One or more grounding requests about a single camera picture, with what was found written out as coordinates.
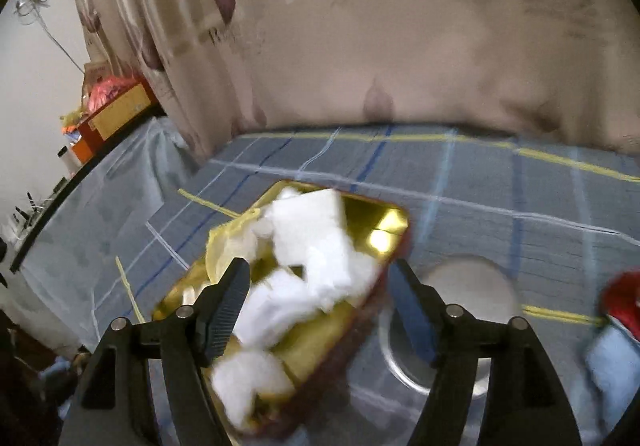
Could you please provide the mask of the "light blue towel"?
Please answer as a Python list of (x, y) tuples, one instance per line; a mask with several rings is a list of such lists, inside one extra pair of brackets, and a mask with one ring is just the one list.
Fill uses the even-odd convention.
[(589, 346), (585, 362), (601, 396), (604, 428), (611, 432), (639, 388), (639, 341), (610, 322)]

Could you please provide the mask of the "red satin pouch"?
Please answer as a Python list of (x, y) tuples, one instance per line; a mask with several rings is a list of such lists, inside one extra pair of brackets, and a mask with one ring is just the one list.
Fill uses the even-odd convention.
[(611, 281), (602, 293), (601, 306), (639, 339), (639, 272), (627, 271)]

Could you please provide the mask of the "red gold tin box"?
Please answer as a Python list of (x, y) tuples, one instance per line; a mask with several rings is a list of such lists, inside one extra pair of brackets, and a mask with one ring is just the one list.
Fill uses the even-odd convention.
[(194, 303), (233, 258), (250, 265), (239, 320), (205, 370), (233, 435), (285, 436), (307, 418), (369, 333), (409, 227), (393, 203), (294, 180), (273, 184), (244, 212), (224, 210), (152, 316)]

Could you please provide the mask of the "white sock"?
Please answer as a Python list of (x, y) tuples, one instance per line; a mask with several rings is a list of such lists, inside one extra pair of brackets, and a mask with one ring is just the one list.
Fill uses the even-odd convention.
[(302, 278), (277, 268), (247, 293), (233, 335), (244, 348), (266, 350), (277, 345), (294, 325), (317, 313), (319, 303)]

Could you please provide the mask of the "yellow white cloth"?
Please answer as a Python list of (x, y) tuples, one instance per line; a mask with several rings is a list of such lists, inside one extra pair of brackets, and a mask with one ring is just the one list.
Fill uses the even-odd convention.
[(255, 232), (259, 218), (259, 209), (249, 210), (209, 232), (205, 248), (205, 268), (210, 283), (218, 283), (237, 257), (243, 258), (248, 264), (256, 261), (262, 251), (260, 238)]

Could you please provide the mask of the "stainless steel bowl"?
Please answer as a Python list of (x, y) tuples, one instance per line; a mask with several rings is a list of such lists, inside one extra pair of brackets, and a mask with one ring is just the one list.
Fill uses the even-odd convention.
[(505, 325), (522, 314), (513, 281), (501, 267), (475, 255), (454, 255), (416, 273), (403, 259), (390, 265), (380, 343), (392, 374), (426, 395), (448, 352), (476, 342), (471, 330), (454, 327), (490, 322)]

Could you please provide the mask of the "translucent plastic cover sheet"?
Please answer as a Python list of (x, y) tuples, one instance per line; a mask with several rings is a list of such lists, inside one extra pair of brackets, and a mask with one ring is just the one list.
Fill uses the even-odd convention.
[(111, 151), (36, 236), (23, 278), (86, 348), (102, 332), (98, 306), (118, 278), (116, 258), (142, 250), (145, 223), (198, 170), (166, 117), (153, 117)]

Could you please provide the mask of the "grey plaid bed sheet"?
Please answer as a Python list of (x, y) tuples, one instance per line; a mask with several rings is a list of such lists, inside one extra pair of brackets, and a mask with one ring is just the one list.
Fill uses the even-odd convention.
[(558, 371), (582, 440), (600, 442), (582, 354), (599, 329), (601, 290), (639, 266), (639, 165), (617, 153), (438, 126), (242, 136), (116, 247), (96, 286), (94, 330), (151, 314), (203, 254), (209, 229), (285, 178), (403, 207), (415, 271), (455, 254), (497, 263)]

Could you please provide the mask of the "orange yellow cardboard box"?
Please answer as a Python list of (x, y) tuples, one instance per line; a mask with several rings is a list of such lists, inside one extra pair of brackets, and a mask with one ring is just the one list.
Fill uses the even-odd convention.
[(80, 138), (97, 154), (117, 132), (159, 104), (147, 83), (135, 83), (83, 120), (78, 127)]

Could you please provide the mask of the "red plastic bag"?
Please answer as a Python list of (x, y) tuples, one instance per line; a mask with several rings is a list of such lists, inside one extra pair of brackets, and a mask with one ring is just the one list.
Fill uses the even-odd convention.
[(134, 77), (107, 76), (93, 85), (86, 101), (86, 110), (89, 114), (96, 113), (102, 106), (119, 97), (121, 94), (133, 88), (138, 83)]

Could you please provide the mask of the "beige leaf print curtain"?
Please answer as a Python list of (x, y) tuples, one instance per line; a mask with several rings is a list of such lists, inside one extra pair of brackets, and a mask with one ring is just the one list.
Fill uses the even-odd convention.
[(208, 157), (262, 129), (435, 122), (639, 149), (631, 0), (75, 0)]

